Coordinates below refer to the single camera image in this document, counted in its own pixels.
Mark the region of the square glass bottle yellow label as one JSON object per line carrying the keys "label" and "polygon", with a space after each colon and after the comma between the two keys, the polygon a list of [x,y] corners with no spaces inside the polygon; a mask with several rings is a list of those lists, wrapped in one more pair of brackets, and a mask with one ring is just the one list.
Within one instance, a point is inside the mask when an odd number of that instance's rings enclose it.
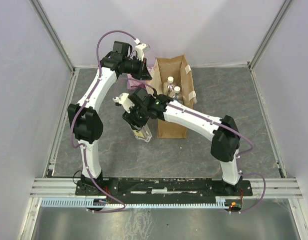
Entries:
{"label": "square glass bottle yellow label", "polygon": [[150,142],[152,133],[147,123],[141,128],[141,130],[135,130],[133,128],[131,128],[131,130],[137,140],[142,140],[146,143]]}

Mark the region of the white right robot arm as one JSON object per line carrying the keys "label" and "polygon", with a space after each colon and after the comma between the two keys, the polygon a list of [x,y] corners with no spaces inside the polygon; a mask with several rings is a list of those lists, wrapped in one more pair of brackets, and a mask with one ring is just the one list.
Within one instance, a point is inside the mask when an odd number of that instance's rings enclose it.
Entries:
{"label": "white right robot arm", "polygon": [[227,195],[235,195],[241,188],[242,180],[237,166],[240,136],[234,120],[208,116],[190,109],[163,94],[149,94],[143,88],[133,93],[122,93],[114,99],[125,112],[123,119],[131,129],[141,132],[149,119],[178,124],[191,129],[211,141],[211,155],[220,161],[222,188]]}

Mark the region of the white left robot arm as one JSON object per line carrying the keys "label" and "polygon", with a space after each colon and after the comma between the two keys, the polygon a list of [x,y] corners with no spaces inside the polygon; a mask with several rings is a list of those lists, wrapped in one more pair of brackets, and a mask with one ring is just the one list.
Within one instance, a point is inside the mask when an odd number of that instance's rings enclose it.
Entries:
{"label": "white left robot arm", "polygon": [[98,157],[98,140],[103,132],[103,123],[98,115],[104,97],[120,75],[129,74],[136,80],[150,80],[144,54],[149,44],[136,40],[136,46],[115,41],[113,50],[99,61],[97,74],[84,96],[68,106],[71,138],[78,141],[84,162],[82,174],[88,180],[87,190],[99,195],[104,190],[102,169]]}

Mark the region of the pink printed tissue pack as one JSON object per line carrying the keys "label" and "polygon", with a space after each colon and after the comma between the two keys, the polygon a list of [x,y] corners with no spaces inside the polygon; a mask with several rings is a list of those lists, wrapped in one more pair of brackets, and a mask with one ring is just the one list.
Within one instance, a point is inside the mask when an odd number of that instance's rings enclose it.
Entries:
{"label": "pink printed tissue pack", "polygon": [[150,71],[152,68],[148,67],[148,75],[145,76],[145,79],[143,80],[137,80],[135,79],[130,73],[127,74],[127,88],[129,90],[135,90],[137,88],[144,88],[144,89],[153,89],[153,87],[149,84],[149,81],[151,81],[151,74]]}

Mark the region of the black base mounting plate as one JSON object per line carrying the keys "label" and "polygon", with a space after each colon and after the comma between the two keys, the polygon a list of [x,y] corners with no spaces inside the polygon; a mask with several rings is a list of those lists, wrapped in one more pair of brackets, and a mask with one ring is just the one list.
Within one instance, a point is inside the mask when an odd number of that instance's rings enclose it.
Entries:
{"label": "black base mounting plate", "polygon": [[216,197],[250,197],[251,183],[239,180],[231,186],[221,179],[212,178],[104,178],[99,186],[113,197],[128,203],[149,202],[193,202]]}

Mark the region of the aluminium frame post left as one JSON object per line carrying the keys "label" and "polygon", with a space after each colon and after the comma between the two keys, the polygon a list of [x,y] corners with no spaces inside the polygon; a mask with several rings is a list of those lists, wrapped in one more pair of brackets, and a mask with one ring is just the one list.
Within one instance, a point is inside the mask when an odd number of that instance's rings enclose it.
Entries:
{"label": "aluminium frame post left", "polygon": [[60,38],[57,35],[57,32],[55,31],[54,27],[52,26],[47,13],[45,12],[41,2],[39,0],[29,0],[30,4],[32,5],[34,11],[38,15],[42,25],[44,26],[47,34],[49,35],[51,41],[53,42],[54,46],[56,47],[56,50],[60,54],[61,58],[63,59],[65,65],[70,70],[70,72],[75,71],[75,67],[73,63],[71,62],[68,54],[66,53],[63,44],[61,43]]}

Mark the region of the aluminium frame post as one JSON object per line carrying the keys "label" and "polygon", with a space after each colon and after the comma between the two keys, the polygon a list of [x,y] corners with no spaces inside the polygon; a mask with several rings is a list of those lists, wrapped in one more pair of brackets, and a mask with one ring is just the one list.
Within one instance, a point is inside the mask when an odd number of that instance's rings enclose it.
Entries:
{"label": "aluminium frame post", "polygon": [[56,47],[56,50],[60,54],[61,58],[63,59],[65,65],[70,70],[70,72],[75,71],[75,67],[73,63],[71,62],[68,54],[66,53],[63,44],[61,43],[60,38],[57,35],[57,32],[55,31],[54,27],[52,26],[47,13],[45,12],[41,2],[39,0],[29,0],[30,4],[32,5],[34,11],[38,15],[42,25],[44,26],[47,34],[49,35],[51,41],[53,42],[54,46]]}
{"label": "aluminium frame post", "polygon": [[266,31],[259,47],[257,48],[252,60],[248,63],[249,70],[252,71],[258,64],[260,58],[264,54],[266,48],[268,47],[271,39],[273,38],[275,32],[279,28],[284,16],[287,14],[293,0],[284,0],[280,6],[278,12],[276,13],[272,23],[270,24],[268,30]]}

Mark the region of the aluminium frame rail front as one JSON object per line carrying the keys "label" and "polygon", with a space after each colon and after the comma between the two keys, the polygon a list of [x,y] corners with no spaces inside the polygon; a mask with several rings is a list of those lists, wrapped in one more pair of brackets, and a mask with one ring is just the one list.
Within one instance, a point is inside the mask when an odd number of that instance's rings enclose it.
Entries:
{"label": "aluminium frame rail front", "polygon": [[[266,199],[302,199],[298,182],[295,178],[267,178],[263,184],[261,178],[248,179],[254,197],[261,196],[264,187]],[[75,195],[76,185],[70,178],[36,178],[30,191],[31,197],[71,197]]]}

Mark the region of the aluminium frame post right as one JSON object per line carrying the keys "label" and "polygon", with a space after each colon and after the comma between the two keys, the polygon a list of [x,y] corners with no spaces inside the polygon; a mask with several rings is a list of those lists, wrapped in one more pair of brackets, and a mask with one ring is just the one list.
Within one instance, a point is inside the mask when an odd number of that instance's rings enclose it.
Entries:
{"label": "aluminium frame post right", "polygon": [[257,48],[252,60],[248,63],[249,70],[252,71],[258,64],[260,58],[264,54],[266,48],[268,47],[271,39],[273,38],[275,32],[279,28],[284,16],[287,14],[293,0],[284,0],[280,6],[278,12],[276,13],[272,23],[270,24],[268,30],[266,31],[259,47]]}

